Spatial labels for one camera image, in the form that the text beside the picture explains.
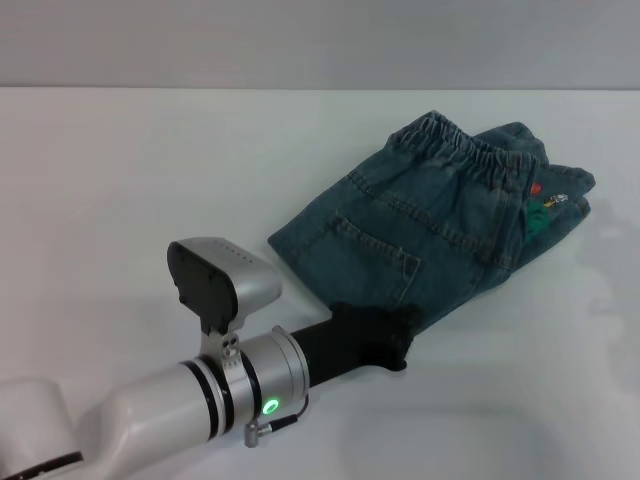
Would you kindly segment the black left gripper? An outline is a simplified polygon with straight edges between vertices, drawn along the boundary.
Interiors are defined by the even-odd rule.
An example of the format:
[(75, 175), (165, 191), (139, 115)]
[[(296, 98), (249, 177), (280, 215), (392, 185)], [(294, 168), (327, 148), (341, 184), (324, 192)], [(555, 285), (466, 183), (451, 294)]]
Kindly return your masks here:
[(418, 306), (336, 303), (330, 311), (330, 319), (292, 333), (307, 361), (311, 387), (365, 366), (391, 372), (407, 367), (406, 355), (423, 320)]

